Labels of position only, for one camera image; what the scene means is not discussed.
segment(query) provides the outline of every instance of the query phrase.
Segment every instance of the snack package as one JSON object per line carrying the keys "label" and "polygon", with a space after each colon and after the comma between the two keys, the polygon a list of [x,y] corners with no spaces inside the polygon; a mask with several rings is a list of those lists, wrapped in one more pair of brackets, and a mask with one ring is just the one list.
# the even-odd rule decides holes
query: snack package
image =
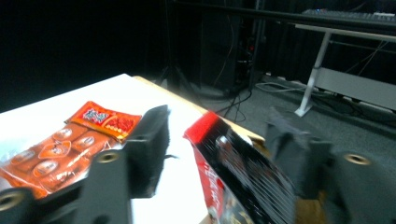
{"label": "snack package", "polygon": [[186,132],[212,223],[294,223],[294,188],[215,113]]}
{"label": "snack package", "polygon": [[0,175],[43,198],[82,178],[93,156],[122,143],[140,119],[87,102],[61,130],[6,162]]}

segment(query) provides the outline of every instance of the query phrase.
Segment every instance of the gray floor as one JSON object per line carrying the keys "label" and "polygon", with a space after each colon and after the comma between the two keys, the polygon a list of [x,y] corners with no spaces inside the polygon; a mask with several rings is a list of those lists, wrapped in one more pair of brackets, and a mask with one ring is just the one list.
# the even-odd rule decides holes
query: gray floor
{"label": "gray floor", "polygon": [[[303,97],[302,91],[284,91],[300,89],[304,85],[288,82],[280,78],[263,76],[262,81],[286,86],[257,84],[244,103],[237,109],[233,106],[227,119],[235,121],[254,133],[265,136],[266,121],[271,106],[285,111],[298,108]],[[248,91],[240,94],[243,100]],[[382,164],[392,179],[396,179],[396,115],[389,110],[375,108],[362,103],[346,101],[340,103],[332,94],[316,92],[313,108],[302,117],[317,128],[333,143],[333,150],[354,151],[369,155]],[[218,111],[231,104],[231,100],[201,99],[205,108]]]}

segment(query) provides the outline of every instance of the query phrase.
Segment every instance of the food image on package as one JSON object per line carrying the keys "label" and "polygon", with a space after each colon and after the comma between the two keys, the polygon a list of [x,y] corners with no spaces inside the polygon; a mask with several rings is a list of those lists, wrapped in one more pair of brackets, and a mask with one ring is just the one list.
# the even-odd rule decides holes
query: food image on package
{"label": "food image on package", "polygon": [[140,119],[88,102],[61,130],[6,162],[0,176],[12,187],[30,188],[36,198],[43,198],[82,178],[93,156],[122,143]]}

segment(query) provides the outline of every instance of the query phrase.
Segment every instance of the black curtain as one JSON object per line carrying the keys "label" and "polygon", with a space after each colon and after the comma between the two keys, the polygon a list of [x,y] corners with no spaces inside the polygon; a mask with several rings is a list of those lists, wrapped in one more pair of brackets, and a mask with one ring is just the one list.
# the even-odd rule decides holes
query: black curtain
{"label": "black curtain", "polygon": [[[392,4],[391,1],[386,0],[267,0],[265,9],[298,14],[312,8],[354,12],[375,12],[386,9],[390,12],[394,8],[389,4]],[[299,80],[306,83],[318,55],[323,33],[296,29],[294,25],[268,21],[265,36],[266,52],[258,62],[263,64],[264,72],[271,72],[272,76],[284,77],[286,80]],[[332,40],[372,48],[384,44],[377,40],[340,35],[333,35]],[[388,43],[383,49],[393,50],[395,44]],[[371,49],[330,44],[323,66],[396,84],[396,77],[392,75],[396,71],[396,66],[395,63],[391,63],[395,62],[395,54],[376,52],[370,61],[363,60],[373,52]]]}
{"label": "black curtain", "polygon": [[161,2],[0,1],[0,112],[164,67]]}

